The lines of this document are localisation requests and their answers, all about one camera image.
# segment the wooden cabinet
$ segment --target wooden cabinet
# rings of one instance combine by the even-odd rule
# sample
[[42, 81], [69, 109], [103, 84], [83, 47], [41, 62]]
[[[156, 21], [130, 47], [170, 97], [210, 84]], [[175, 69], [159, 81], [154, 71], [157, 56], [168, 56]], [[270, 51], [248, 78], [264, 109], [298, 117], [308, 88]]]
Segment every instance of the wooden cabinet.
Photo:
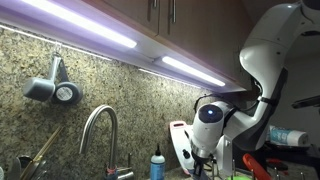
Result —
[[235, 84], [250, 89], [250, 77], [242, 69], [238, 55], [253, 25], [241, 1], [83, 1]]

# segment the red object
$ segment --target red object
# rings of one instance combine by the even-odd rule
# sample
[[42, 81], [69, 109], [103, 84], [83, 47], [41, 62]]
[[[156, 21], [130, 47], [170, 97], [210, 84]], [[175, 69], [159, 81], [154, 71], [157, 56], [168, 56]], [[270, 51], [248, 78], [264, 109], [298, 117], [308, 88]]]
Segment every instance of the red object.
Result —
[[243, 155], [242, 160], [247, 168], [252, 171], [258, 180], [272, 180], [266, 170], [248, 153]]

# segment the granite backsplash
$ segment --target granite backsplash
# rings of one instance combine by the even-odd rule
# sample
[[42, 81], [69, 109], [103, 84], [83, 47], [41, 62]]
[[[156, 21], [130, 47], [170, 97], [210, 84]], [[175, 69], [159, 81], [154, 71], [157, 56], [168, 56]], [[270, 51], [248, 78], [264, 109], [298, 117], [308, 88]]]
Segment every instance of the granite backsplash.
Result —
[[195, 100], [210, 91], [141, 72], [118, 60], [62, 48], [70, 80], [83, 87], [81, 102], [62, 106], [24, 97], [22, 87], [29, 77], [47, 77], [53, 50], [51, 43], [0, 28], [0, 166], [6, 175], [14, 157], [34, 157], [61, 125], [63, 131], [44, 156], [45, 179], [101, 179], [110, 150], [107, 113], [100, 116], [86, 155], [79, 154], [79, 146], [87, 118], [102, 104], [113, 107], [119, 121], [118, 166], [126, 166], [127, 154], [132, 153], [136, 179], [148, 178], [157, 143], [167, 160], [166, 170], [179, 166], [168, 124], [174, 120], [191, 124]]

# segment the cabinet handle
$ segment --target cabinet handle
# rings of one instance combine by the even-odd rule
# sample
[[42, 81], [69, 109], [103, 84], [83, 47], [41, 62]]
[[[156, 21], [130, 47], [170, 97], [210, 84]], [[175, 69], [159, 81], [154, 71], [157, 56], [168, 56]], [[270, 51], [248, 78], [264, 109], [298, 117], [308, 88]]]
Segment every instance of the cabinet handle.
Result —
[[172, 5], [172, 24], [176, 23], [177, 16], [176, 16], [176, 0], [173, 0]]
[[157, 0], [153, 0], [153, 4], [152, 4], [153, 9], [157, 8]]

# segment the plastic bottle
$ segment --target plastic bottle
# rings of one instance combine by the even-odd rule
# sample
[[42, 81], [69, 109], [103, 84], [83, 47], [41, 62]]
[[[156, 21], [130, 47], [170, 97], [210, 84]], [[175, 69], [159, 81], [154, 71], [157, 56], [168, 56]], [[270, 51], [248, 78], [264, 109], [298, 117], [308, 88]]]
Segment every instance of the plastic bottle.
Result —
[[151, 157], [150, 180], [164, 180], [165, 158], [161, 155], [160, 147]]

